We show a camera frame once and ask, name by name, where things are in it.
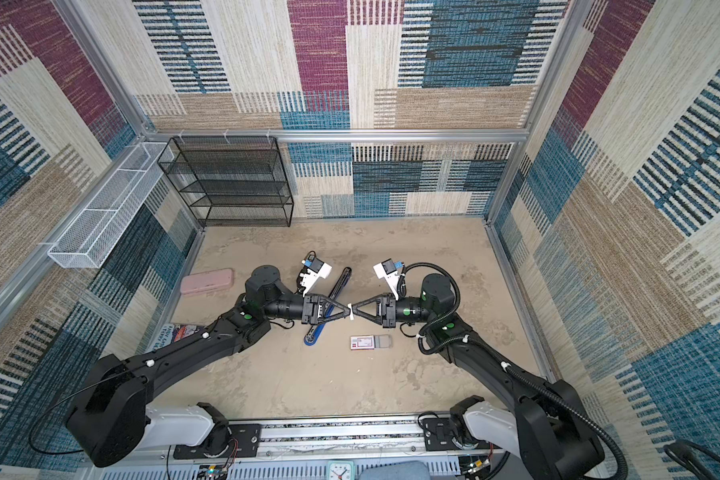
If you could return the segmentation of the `blue stapler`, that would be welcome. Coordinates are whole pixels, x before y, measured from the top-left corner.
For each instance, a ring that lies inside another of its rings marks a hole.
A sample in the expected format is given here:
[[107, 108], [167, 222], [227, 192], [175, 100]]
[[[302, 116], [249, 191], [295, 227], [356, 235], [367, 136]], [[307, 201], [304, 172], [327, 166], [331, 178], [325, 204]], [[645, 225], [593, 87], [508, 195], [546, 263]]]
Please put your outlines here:
[[[331, 289], [331, 291], [329, 293], [329, 298], [331, 300], [338, 299], [341, 291], [348, 284], [348, 282], [351, 278], [351, 275], [352, 275], [351, 267], [345, 267], [342, 270], [341, 275], [339, 276], [338, 280], [335, 282], [333, 288]], [[303, 338], [304, 344], [308, 347], [314, 346], [317, 343], [323, 329], [324, 329], [324, 324], [311, 326]]]

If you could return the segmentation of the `red white staples box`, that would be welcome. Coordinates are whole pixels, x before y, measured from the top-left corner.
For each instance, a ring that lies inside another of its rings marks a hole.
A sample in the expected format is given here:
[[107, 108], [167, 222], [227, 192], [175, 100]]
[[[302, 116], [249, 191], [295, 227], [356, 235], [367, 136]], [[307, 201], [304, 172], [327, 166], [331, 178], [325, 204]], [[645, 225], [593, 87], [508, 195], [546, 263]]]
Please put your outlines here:
[[390, 335], [361, 335], [350, 337], [351, 351], [388, 349], [392, 346]]

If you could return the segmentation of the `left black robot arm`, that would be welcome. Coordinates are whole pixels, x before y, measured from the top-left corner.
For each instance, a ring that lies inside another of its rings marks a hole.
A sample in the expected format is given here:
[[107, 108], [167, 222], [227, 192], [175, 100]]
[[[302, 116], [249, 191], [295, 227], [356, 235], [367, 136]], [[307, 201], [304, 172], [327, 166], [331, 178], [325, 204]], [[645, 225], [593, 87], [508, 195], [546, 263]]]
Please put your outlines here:
[[186, 447], [206, 458], [230, 454], [234, 440], [229, 422], [209, 403], [155, 409], [151, 402], [205, 366], [253, 346], [275, 319], [320, 326], [347, 316], [348, 308], [334, 296], [310, 290], [329, 273], [326, 264], [306, 262], [299, 286], [291, 291], [277, 267], [260, 266], [246, 280], [234, 306], [210, 325], [145, 354], [99, 359], [70, 403], [67, 430], [99, 468], [152, 447]]

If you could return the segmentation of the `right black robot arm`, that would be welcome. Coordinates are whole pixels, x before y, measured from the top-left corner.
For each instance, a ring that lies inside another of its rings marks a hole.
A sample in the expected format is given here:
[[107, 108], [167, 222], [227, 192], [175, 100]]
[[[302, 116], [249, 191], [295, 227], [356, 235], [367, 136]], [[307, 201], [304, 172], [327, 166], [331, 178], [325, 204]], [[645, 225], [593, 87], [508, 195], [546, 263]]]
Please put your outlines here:
[[400, 280], [394, 293], [348, 305], [352, 315], [385, 328], [418, 323], [419, 351], [440, 355], [486, 386], [508, 409], [510, 432], [519, 457], [534, 479], [586, 479], [607, 452], [616, 462], [614, 478], [629, 473], [617, 442], [587, 414], [577, 391], [567, 382], [551, 383], [489, 346], [459, 315], [461, 292], [441, 268], [427, 275], [418, 296], [406, 294]]

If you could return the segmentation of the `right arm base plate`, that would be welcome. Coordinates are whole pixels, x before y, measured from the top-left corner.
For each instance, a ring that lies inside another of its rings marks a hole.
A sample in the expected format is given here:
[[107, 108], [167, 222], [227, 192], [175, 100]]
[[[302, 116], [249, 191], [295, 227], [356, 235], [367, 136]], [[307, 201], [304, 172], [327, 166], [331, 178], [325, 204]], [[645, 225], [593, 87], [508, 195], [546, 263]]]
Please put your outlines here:
[[422, 412], [417, 416], [416, 423], [422, 430], [425, 450], [428, 452], [502, 451], [501, 447], [492, 443], [469, 437], [466, 428], [455, 425], [448, 415]]

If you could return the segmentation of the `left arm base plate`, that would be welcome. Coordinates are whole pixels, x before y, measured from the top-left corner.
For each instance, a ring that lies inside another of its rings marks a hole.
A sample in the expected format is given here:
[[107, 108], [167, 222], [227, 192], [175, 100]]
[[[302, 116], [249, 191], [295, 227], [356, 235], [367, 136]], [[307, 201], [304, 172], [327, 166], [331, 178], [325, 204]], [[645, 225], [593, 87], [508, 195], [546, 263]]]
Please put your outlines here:
[[257, 456], [262, 425], [230, 424], [215, 427], [209, 438], [198, 446], [177, 445], [173, 460], [216, 460]]

